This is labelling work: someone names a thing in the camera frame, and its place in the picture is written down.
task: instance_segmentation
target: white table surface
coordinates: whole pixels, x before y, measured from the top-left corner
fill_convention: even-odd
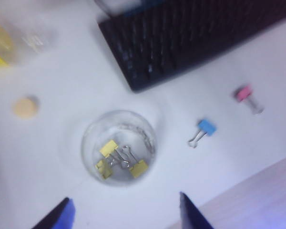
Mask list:
[[[74,229],[166,228],[180,218],[179,191],[200,206],[286,157],[286,21],[134,94],[98,29],[99,14],[85,1],[43,11],[57,33],[54,47],[0,69],[0,229],[29,229],[64,197],[74,200]],[[265,107],[261,115],[232,98],[244,83]],[[30,95],[39,112],[21,120],[11,106]],[[81,160],[87,125],[116,109],[141,114],[157,134],[154,167],[130,187],[96,182]],[[218,130],[193,150],[186,141],[204,117]]]

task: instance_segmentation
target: blue binder clip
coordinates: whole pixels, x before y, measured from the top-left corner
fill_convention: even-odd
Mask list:
[[[188,141],[188,145],[192,148],[196,148],[198,141],[202,139],[204,136],[212,136],[212,134],[216,131],[216,127],[207,121],[206,119],[203,119],[199,124],[199,131],[197,134]]]

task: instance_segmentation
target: clear glass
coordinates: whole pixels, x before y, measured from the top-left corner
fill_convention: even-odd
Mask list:
[[[100,149],[110,140],[117,143],[118,153],[130,162],[130,167],[143,159],[148,165],[147,170],[134,178],[127,164],[109,156],[107,162],[114,161],[112,175],[104,179],[95,165],[105,159]],[[123,146],[129,146],[135,158]],[[109,185],[128,185],[145,177],[153,165],[155,153],[156,138],[151,125],[142,116],[130,111],[113,111],[101,116],[87,128],[82,139],[82,159],[87,170],[97,180]]]

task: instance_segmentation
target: binder clip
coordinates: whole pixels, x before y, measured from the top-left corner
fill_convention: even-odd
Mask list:
[[[130,164],[130,161],[129,160],[126,160],[122,157],[121,153],[119,153],[119,151],[117,150],[118,149],[118,144],[116,144],[115,141],[113,140],[110,140],[109,142],[107,142],[101,149],[100,149],[100,153],[105,157],[105,158],[108,158],[109,156],[113,157],[113,159],[115,159],[116,161],[120,161],[121,162],[121,167],[122,168],[125,168],[123,166],[123,163],[126,164],[126,168],[129,168],[129,164]],[[113,155],[113,152],[115,152],[119,159],[117,159],[114,155]]]
[[[246,102],[249,107],[251,108],[254,115],[260,114],[263,112],[263,107],[259,105],[256,100],[252,97],[252,89],[249,85],[242,87],[241,89],[237,90],[235,96],[239,102]]]
[[[199,131],[197,134],[188,141],[188,145],[192,148],[196,148],[198,145],[198,141],[200,141],[204,136],[212,136],[212,134],[216,131],[216,127],[207,121],[206,119],[203,119],[199,124]]]
[[[138,161],[137,158],[131,152],[131,149],[129,146],[123,146],[123,150],[124,149],[128,149],[128,153],[136,161],[136,164],[134,166],[130,167],[129,171],[130,171],[131,175],[133,176],[133,178],[137,178],[148,169],[148,165],[143,159]]]
[[[107,163],[106,159],[100,160],[95,165],[95,168],[99,171],[103,179],[107,179],[113,174],[111,166]]]
[[[107,179],[113,174],[112,167],[116,164],[120,164],[122,169],[130,167],[129,157],[124,152],[120,153],[117,150],[118,147],[119,146],[115,141],[110,140],[100,149],[100,153],[105,157],[105,159],[100,160],[95,165],[95,168],[99,171],[104,179]]]

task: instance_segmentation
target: keyboard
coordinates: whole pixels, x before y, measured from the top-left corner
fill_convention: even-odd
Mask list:
[[[154,0],[99,22],[139,91],[216,57],[286,17],[286,0]]]

